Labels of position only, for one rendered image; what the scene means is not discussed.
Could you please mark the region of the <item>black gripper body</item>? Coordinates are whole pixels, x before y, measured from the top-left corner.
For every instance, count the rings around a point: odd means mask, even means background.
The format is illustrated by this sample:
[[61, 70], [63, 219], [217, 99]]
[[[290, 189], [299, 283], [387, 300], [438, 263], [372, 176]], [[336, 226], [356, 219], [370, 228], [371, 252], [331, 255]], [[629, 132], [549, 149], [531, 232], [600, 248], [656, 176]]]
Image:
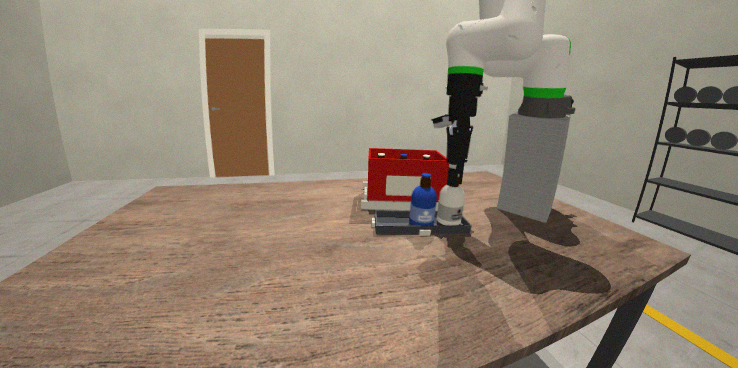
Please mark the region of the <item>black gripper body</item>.
[[461, 136], [463, 123], [470, 123], [470, 117], [476, 116], [477, 101], [476, 97], [449, 96], [448, 114], [453, 115], [452, 124], [457, 121], [458, 136]]

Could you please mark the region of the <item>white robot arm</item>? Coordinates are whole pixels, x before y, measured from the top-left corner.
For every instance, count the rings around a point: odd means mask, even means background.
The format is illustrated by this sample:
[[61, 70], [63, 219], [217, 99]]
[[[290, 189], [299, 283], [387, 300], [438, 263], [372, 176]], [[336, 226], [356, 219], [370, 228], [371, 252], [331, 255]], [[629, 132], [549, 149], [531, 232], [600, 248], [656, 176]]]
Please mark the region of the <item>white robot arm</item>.
[[488, 90], [482, 83], [484, 69], [491, 77], [523, 78], [518, 114], [536, 118], [574, 114], [574, 100], [564, 95], [571, 41], [562, 35], [543, 35], [545, 4], [546, 0], [479, 0], [480, 20], [461, 22], [447, 36], [447, 95], [481, 97]]

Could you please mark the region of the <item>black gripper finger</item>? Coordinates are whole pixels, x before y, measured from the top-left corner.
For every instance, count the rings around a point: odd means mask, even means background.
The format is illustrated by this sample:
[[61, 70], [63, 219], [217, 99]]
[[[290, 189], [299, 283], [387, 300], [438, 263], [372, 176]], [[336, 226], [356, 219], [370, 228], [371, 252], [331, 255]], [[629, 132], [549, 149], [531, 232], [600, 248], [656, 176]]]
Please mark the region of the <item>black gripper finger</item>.
[[[467, 157], [468, 157], [468, 151], [469, 151], [469, 145], [471, 140], [471, 134], [472, 134], [473, 126], [470, 126], [470, 123], [467, 123], [467, 129], [464, 140], [462, 140], [461, 145], [461, 152], [460, 152], [460, 159], [459, 159], [459, 184], [462, 184], [462, 178], [463, 178], [463, 170], [464, 170], [464, 162], [467, 163]], [[467, 139], [468, 138], [468, 139]], [[467, 142], [467, 145], [466, 145]]]
[[[457, 187], [457, 179], [459, 172], [459, 159], [461, 152], [462, 140], [465, 137], [465, 130], [467, 124], [463, 123], [461, 136], [458, 136], [458, 130], [456, 126], [457, 121], [447, 126], [447, 162], [449, 163], [447, 185], [451, 187]], [[457, 152], [458, 143], [458, 152]]]

